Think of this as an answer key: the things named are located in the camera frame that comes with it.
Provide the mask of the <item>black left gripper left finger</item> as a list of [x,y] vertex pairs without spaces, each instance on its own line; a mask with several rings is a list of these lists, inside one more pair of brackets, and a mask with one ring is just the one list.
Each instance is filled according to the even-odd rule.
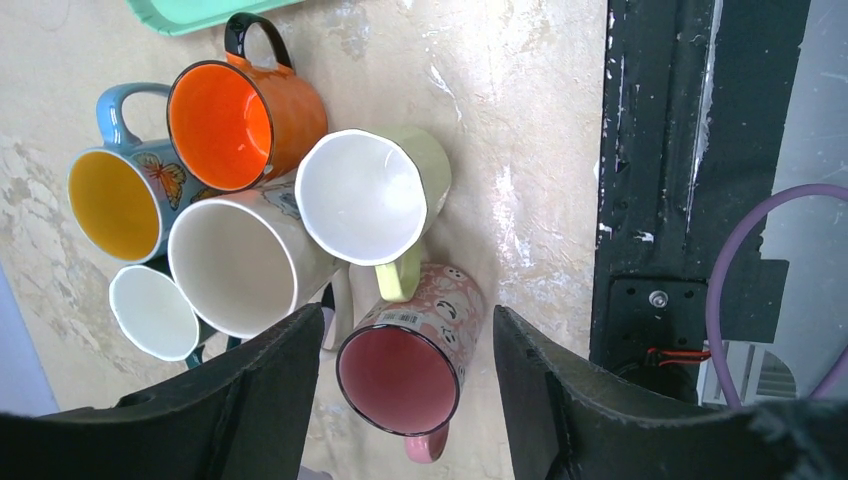
[[294,479],[319,374],[309,304],[110,408],[1,417],[5,479]]

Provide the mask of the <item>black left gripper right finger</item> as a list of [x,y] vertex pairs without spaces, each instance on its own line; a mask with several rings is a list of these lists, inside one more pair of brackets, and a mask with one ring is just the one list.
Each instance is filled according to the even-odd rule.
[[716,411],[631,384],[510,308],[493,345],[518,479],[843,479],[847,405],[763,402]]

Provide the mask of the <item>dark green mug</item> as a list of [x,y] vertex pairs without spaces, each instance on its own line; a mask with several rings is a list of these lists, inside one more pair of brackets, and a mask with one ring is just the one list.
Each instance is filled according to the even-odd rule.
[[121,268],[109,284],[108,297],[125,337],[163,361],[198,367],[205,344],[218,333],[177,287],[166,255]]

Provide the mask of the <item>cream floral mug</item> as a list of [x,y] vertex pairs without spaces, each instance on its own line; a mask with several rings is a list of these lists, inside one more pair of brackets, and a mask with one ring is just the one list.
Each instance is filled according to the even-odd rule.
[[167,255],[195,312],[229,336],[254,338],[325,287],[335,313],[329,350],[353,330],[349,266],[306,231],[293,180],[191,204],[171,228]]

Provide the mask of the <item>pink ghost mug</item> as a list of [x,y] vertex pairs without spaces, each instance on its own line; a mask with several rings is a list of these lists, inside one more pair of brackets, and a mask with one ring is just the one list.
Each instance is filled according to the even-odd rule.
[[339,350],[343,396],[369,424],[403,437],[413,462],[433,463],[446,447],[483,317],[470,275],[425,263],[412,299],[378,301]]

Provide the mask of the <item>pale green faceted mug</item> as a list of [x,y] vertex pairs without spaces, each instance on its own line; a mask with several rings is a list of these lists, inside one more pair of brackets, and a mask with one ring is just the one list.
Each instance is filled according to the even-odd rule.
[[420,279],[420,242],[451,184],[446,151],[427,131],[351,128],[315,144],[297,170],[295,196],[320,247],[373,268],[382,299],[406,302]]

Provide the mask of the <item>blue butterfly mug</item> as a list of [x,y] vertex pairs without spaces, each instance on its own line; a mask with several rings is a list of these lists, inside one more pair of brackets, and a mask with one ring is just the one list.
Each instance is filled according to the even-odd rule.
[[103,145],[81,152],[69,169],[68,198],[80,229],[101,251],[127,264],[165,255],[178,215],[221,193],[185,167],[170,139],[143,141],[128,128],[123,105],[129,96],[168,97],[170,91],[152,82],[105,90],[96,103]]

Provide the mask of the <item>orange mug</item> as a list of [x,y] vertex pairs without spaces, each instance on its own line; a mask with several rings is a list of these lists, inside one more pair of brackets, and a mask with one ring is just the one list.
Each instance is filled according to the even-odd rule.
[[[249,29],[259,27],[275,58],[272,68],[246,57]],[[175,151],[207,186],[235,192],[266,183],[298,167],[328,132],[317,90],[299,77],[273,23],[256,14],[233,14],[225,26],[223,61],[199,61],[175,80],[167,124]]]

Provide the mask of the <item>green floral serving tray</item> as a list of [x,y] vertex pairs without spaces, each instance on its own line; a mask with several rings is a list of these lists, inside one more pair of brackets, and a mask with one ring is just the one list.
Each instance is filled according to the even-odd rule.
[[136,18],[164,36],[181,36],[225,23],[233,14],[260,14],[300,0],[126,0]]

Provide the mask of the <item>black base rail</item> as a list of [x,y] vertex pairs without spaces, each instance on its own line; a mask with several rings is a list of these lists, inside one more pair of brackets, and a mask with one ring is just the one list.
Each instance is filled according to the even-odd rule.
[[772,193],[810,5],[607,5],[590,359],[696,403],[718,254]]

